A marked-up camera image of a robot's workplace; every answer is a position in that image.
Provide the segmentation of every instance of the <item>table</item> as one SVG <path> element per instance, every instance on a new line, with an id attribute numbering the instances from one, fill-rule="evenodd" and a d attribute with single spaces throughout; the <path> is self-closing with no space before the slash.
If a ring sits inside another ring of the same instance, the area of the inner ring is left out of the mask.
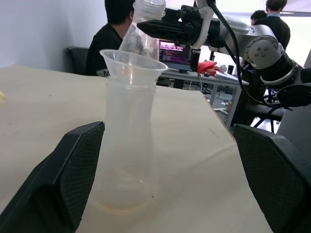
<path id="1" fill-rule="evenodd" d="M 229 75 L 229 74 L 222 74 L 220 72 L 216 72 L 215 76 L 209 76 L 205 77 L 202 75 L 201 77 L 198 76 L 196 72 L 186 72 L 186 73 L 179 73 L 176 69 L 169 69 L 161 74 L 161 77 L 169 78 L 169 79 L 178 79 L 178 80 L 185 80 L 185 81 L 193 81 L 193 82 L 201 82 L 201 83 L 209 83 L 213 84 L 213 90 L 211 93 L 211 97 L 209 99 L 209 102 L 211 105 L 213 105 L 215 101 L 215 97 L 217 94 L 218 87 L 220 85 L 222 86 L 230 86 L 236 89 L 234 99 L 232 101 L 232 107 L 231 111 L 228 114 L 226 126 L 229 128 L 231 126 L 231 122 L 235 113 L 235 110 L 237 108 L 240 95 L 242 92 L 242 89 L 240 87 L 238 78 Z M 248 82 L 242 81 L 244 85 L 249 85 Z"/>
<path id="2" fill-rule="evenodd" d="M 0 211 L 77 126 L 103 120 L 106 79 L 13 66 L 0 70 Z M 234 139 L 200 92 L 158 87 L 152 113 L 161 191 L 145 211 L 86 206 L 77 233 L 271 233 Z"/>

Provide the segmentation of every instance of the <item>black hair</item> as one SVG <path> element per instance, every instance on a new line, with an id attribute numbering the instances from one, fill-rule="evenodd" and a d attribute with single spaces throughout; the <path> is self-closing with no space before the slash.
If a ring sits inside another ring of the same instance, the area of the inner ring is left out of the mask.
<path id="1" fill-rule="evenodd" d="M 252 16 L 251 19 L 253 19 L 254 21 L 260 19 L 260 18 L 266 18 L 267 17 L 267 13 L 263 10 L 258 10 L 255 11 Z"/>
<path id="2" fill-rule="evenodd" d="M 110 24 L 121 24 L 125 22 L 131 11 L 134 10 L 135 0 L 105 0 L 107 21 Z"/>
<path id="3" fill-rule="evenodd" d="M 270 11 L 278 11 L 286 6 L 287 0 L 267 0 L 266 6 Z"/>

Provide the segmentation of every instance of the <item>clear plastic bottle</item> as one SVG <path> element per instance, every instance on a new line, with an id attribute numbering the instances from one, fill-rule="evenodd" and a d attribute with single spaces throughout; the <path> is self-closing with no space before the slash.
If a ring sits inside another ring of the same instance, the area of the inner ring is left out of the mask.
<path id="1" fill-rule="evenodd" d="M 163 63 L 137 54 L 102 50 L 110 72 L 105 132 L 91 201 L 113 213 L 141 210 L 156 196 L 151 109 Z"/>
<path id="2" fill-rule="evenodd" d="M 165 15 L 165 0 L 136 0 L 134 2 L 133 22 L 119 48 L 121 51 L 136 53 L 159 60 L 158 39 L 142 32 L 137 23 L 158 19 Z"/>

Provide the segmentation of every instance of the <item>man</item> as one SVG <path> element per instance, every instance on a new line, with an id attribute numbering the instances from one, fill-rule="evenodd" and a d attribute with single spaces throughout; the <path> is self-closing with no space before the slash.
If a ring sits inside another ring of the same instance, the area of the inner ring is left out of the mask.
<path id="1" fill-rule="evenodd" d="M 268 12 L 267 18 L 258 19 L 254 25 L 266 25 L 268 26 L 278 42 L 286 50 L 288 43 L 291 39 L 291 30 L 288 25 L 281 19 L 280 12 L 287 4 L 287 0 L 267 0 L 266 7 Z"/>
<path id="2" fill-rule="evenodd" d="M 109 76 L 100 50 L 118 50 L 133 20 L 135 0 L 105 0 L 108 23 L 93 37 L 87 53 L 86 75 Z"/>
<path id="3" fill-rule="evenodd" d="M 263 10 L 258 10 L 258 11 L 255 11 L 252 15 L 251 15 L 251 24 L 254 25 L 255 22 L 257 22 L 258 19 L 261 19 L 261 18 L 266 18 L 267 17 L 267 13 Z M 245 59 L 242 60 L 241 62 L 241 66 L 244 68 L 244 69 L 247 69 L 247 70 L 252 70 L 253 67 L 251 66 L 250 63 L 248 63 Z"/>

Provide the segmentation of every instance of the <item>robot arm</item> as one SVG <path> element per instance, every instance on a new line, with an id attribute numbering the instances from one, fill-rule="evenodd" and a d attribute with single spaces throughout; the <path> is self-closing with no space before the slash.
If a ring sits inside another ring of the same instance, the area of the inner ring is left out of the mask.
<path id="1" fill-rule="evenodd" d="M 219 19 L 213 18 L 209 6 L 214 1 L 196 2 L 198 7 L 183 5 L 174 17 L 142 22 L 138 27 L 151 37 L 181 46 L 199 49 L 205 45 L 212 51 L 236 54 L 231 34 Z M 290 59 L 269 27 L 248 26 L 232 18 L 226 21 L 237 39 L 240 56 L 252 64 L 268 88 L 277 90 L 281 104 L 286 107 L 311 104 L 311 69 L 303 69 Z"/>

